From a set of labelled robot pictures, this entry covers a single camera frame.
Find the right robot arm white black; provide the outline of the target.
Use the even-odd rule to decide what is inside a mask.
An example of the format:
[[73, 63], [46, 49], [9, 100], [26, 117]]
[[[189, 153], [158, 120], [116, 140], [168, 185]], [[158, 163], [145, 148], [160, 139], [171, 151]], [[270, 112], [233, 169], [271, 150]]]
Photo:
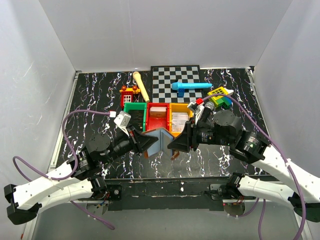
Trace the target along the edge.
[[213, 123], [206, 120], [204, 113], [200, 120], [191, 118], [185, 122], [183, 131], [168, 144], [168, 149], [188, 153], [200, 144], [229, 147], [234, 158], [260, 168], [280, 183], [271, 183], [251, 178], [245, 174], [233, 173], [226, 184], [212, 189], [216, 198], [254, 197], [283, 204], [308, 221], [320, 221], [320, 179], [281, 154], [261, 134], [242, 128], [242, 121], [229, 110], [218, 111]]

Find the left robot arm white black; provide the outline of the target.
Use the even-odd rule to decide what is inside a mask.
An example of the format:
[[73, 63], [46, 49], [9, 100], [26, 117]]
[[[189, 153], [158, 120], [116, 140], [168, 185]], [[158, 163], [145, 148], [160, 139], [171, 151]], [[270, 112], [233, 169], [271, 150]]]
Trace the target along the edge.
[[14, 225], [33, 220], [56, 205], [78, 199], [103, 199], [109, 189], [101, 175], [102, 166], [133, 151], [141, 155], [159, 139], [133, 126], [111, 140], [107, 134], [93, 136], [78, 153], [55, 170], [23, 185], [9, 184], [4, 196], [9, 203], [7, 217]]

